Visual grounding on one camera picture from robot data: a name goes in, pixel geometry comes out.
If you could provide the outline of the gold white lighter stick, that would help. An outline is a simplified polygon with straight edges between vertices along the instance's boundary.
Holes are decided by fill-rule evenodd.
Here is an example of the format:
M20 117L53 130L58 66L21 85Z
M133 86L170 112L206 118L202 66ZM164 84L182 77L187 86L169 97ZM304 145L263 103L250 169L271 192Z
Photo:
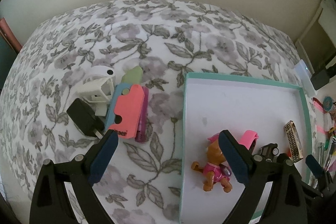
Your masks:
M288 138L291 159L294 163L297 163L303 159L303 148L295 123L293 121L286 123L284 125L284 132Z

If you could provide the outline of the black toy car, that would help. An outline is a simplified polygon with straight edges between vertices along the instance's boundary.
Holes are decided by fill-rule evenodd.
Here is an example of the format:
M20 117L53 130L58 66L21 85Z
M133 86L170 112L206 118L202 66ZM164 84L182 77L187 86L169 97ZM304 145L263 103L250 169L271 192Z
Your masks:
M278 145L276 143L269 143L262 146L256 155L253 156L255 161L265 160L266 162L273 162L274 158L278 155Z

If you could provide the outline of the pink wristband watch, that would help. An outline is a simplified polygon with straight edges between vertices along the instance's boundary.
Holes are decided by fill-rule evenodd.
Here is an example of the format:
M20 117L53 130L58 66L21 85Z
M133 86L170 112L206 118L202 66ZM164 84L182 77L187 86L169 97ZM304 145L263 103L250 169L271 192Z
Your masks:
M252 131L252 130L247 130L243 134L243 136L240 138L239 144L246 147L246 149L248 149L248 151L250 151L250 153L253 153L258 138L259 138L259 136L258 136L257 132Z

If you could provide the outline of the brown pink puppy toy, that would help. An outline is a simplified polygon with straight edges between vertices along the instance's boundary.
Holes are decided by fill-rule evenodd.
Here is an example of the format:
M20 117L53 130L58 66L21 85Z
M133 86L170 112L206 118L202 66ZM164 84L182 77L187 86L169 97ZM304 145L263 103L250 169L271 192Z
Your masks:
M193 161L191 169L205 177L203 182L203 190L205 192L212 191L215 184L220 184L223 191L229 193L232 190L230 183L231 170L224 165L227 160L219 147L219 133L209 137L207 140L210 144L207 147L206 164L200 166L197 161Z

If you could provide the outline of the black power adapter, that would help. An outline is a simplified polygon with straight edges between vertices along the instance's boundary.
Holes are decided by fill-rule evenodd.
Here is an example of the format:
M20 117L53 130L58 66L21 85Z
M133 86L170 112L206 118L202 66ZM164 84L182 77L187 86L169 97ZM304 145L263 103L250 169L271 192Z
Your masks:
M97 133L104 133L104 122L82 99L76 98L67 109L67 114L85 136L97 137Z

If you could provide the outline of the floral grey white blanket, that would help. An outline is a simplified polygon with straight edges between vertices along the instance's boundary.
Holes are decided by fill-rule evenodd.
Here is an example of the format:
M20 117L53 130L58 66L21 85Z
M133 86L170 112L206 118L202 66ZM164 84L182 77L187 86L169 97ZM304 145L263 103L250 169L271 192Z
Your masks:
M120 80L140 66L146 140L120 144L94 191L117 223L177 223L187 73L300 85L298 62L287 34L237 11L176 0L84 6L41 23L14 61L1 92L1 153L31 198L45 159L67 162L93 144L66 112L89 70L110 67Z

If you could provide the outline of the magenta comb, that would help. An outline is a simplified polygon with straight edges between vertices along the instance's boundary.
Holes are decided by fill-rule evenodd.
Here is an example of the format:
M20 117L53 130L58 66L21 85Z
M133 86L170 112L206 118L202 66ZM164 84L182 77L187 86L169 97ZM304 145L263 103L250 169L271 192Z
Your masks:
M141 110L141 115L139 119L138 130L135 136L135 141L138 143L144 143L146 141L146 120L147 120L149 89L143 86L142 90L145 96L144 96L144 100L142 104L142 110Z

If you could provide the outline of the white router box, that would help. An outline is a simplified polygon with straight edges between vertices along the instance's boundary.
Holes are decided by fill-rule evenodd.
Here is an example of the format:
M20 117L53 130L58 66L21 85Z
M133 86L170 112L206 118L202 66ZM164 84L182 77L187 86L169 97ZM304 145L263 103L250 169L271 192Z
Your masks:
M301 80L302 86L304 90L307 92L307 95L311 97L315 97L317 95L317 91L314 89L314 86L310 80L311 73L306 65L306 63L301 59L295 66L294 71L299 76Z

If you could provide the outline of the teal rimmed white tray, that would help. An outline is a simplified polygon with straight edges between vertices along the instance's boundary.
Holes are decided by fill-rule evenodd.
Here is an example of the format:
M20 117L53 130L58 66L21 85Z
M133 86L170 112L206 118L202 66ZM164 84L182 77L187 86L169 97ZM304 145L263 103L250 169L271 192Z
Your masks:
M252 130L259 136L257 148L276 143L280 152L287 152L284 125L293 121L303 154L312 152L308 100L299 86L236 75L189 73L183 110L181 223L222 223L244 190L244 185L231 177L231 192L225 193L219 184L205 192L204 176L191 169L194 161L205 165L209 138L214 134L228 130L240 139Z

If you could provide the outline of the green foam piece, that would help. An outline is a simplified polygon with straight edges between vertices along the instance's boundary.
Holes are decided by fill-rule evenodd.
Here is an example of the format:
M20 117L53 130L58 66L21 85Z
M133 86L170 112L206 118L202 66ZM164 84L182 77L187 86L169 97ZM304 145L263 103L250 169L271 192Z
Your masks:
M143 70L140 66L136 66L128 70L122 77L121 83L127 84L141 84L142 83Z

